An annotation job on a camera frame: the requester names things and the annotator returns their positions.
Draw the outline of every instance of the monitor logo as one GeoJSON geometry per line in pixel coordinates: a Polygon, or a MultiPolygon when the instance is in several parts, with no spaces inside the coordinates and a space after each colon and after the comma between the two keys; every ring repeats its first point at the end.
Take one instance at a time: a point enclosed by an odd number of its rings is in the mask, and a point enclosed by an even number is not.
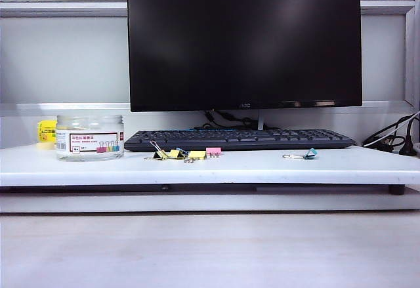
{"type": "Polygon", "coordinates": [[[251,104],[250,103],[241,103],[239,105],[239,109],[250,109],[251,108],[251,104]]]}

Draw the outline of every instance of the pink binder clip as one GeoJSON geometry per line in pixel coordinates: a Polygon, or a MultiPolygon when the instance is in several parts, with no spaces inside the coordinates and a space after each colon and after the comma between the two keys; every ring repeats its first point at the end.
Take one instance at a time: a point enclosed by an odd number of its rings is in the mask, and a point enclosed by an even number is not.
{"type": "Polygon", "coordinates": [[[205,154],[209,155],[210,157],[217,157],[219,158],[219,156],[222,154],[222,148],[217,147],[217,148],[206,148],[205,149],[205,154]]]}

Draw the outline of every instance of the monitor stand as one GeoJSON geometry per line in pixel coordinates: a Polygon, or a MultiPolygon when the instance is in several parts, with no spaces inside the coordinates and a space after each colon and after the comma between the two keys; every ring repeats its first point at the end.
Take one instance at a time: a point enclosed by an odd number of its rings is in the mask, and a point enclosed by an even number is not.
{"type": "Polygon", "coordinates": [[[258,130],[262,131],[264,129],[264,113],[262,110],[258,110],[258,130]]]}

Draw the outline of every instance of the black monitor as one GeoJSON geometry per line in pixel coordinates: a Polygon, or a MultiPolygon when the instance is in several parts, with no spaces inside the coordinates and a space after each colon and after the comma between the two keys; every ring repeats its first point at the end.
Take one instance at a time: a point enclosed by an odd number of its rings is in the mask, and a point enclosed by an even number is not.
{"type": "Polygon", "coordinates": [[[360,0],[128,0],[131,111],[362,104],[360,0]]]}

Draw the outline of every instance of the gray wall panel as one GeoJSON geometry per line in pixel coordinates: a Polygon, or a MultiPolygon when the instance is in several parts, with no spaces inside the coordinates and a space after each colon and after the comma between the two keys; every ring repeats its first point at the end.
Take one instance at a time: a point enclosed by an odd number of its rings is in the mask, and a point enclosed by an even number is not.
{"type": "Polygon", "coordinates": [[[128,102],[126,18],[5,18],[2,103],[128,102]]]}

